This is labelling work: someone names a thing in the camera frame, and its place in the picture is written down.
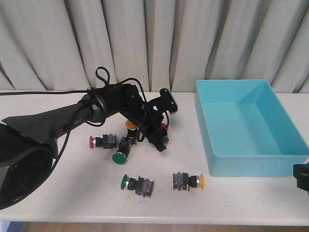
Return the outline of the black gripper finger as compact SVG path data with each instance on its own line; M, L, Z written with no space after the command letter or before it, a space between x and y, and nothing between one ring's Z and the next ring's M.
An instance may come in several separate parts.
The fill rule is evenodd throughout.
M293 177L299 189L309 192L309 163L293 165Z

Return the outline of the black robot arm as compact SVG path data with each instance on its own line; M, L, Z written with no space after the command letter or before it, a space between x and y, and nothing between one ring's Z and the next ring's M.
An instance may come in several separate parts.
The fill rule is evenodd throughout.
M26 198L51 174L59 159L59 137L84 123L104 123L122 114L158 151L166 149L163 114L178 106L163 88L159 97L142 99L135 85L113 84L88 91L76 104L28 116L11 116L0 125L0 207Z

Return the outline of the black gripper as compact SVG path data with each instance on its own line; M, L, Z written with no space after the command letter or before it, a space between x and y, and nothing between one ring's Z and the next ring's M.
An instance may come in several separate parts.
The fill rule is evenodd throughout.
M118 84L118 112L138 126L146 138L153 138L151 143L159 152L167 148L167 136L162 136L161 123L166 112L158 111L159 97L150 101L143 99L136 85Z

